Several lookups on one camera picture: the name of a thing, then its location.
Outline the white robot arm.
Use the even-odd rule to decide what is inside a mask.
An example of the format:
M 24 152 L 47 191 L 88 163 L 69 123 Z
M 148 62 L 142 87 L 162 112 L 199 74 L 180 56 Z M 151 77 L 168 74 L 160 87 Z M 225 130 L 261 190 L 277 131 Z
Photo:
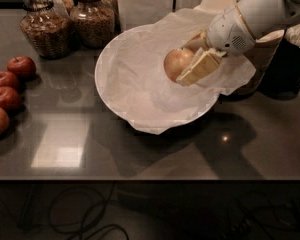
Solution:
M 263 36 L 299 23 L 300 0 L 240 0 L 185 44 L 196 52 L 176 81 L 192 85 L 217 70 L 223 57 L 242 55 Z

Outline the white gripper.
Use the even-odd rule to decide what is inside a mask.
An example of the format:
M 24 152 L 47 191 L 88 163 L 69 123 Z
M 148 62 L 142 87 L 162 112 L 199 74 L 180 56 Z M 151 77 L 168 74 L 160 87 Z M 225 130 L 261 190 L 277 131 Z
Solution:
M 218 69 L 223 53 L 217 50 L 226 52 L 229 56 L 237 56 L 254 46 L 254 36 L 238 6 L 230 6 L 214 17 L 207 28 L 207 36 L 206 30 L 202 29 L 182 45 L 195 55 L 176 82 L 182 86 L 190 86 Z

